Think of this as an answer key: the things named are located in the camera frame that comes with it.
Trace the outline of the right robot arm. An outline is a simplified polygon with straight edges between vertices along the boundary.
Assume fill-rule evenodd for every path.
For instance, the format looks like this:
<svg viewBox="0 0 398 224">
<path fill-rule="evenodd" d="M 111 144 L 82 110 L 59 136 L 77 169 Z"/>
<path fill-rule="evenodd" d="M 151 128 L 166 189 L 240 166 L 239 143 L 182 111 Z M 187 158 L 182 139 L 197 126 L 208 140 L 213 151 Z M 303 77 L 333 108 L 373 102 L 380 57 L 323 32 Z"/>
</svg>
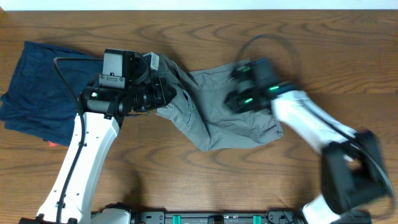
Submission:
<svg viewBox="0 0 398 224">
<path fill-rule="evenodd" d="M 225 104 L 234 113 L 268 110 L 321 155 L 321 194 L 302 208 L 301 222 L 362 223 L 356 208 L 395 198 L 377 136 L 337 121 L 291 82 L 280 81 L 268 58 L 233 65 L 234 90 Z"/>
</svg>

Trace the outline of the grey shorts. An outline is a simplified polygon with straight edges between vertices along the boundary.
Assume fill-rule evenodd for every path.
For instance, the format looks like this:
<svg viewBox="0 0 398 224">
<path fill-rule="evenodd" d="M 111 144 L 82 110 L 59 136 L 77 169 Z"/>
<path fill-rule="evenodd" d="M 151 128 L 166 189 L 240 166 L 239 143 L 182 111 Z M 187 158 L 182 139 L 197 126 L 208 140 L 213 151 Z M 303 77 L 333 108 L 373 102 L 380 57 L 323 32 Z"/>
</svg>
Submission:
<svg viewBox="0 0 398 224">
<path fill-rule="evenodd" d="M 232 91 L 233 64 L 184 72 L 166 55 L 159 56 L 158 75 L 177 94 L 156 110 L 171 121 L 201 151 L 224 148 L 250 149 L 280 139 L 280 123 L 265 111 L 233 113 L 224 103 Z"/>
</svg>

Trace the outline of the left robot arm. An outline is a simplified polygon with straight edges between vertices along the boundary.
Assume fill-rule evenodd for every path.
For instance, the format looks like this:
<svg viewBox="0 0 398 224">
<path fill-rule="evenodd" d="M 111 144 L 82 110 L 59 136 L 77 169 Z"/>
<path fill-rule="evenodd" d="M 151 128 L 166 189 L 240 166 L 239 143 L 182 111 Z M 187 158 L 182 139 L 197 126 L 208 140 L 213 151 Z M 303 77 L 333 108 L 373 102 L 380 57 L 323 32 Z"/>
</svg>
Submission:
<svg viewBox="0 0 398 224">
<path fill-rule="evenodd" d="M 176 91 L 158 75 L 159 56 L 106 49 L 98 86 L 73 96 L 77 114 L 64 162 L 35 218 L 20 223 L 139 223 L 123 203 L 92 214 L 93 196 L 106 155 L 124 118 L 148 114 L 170 103 Z"/>
</svg>

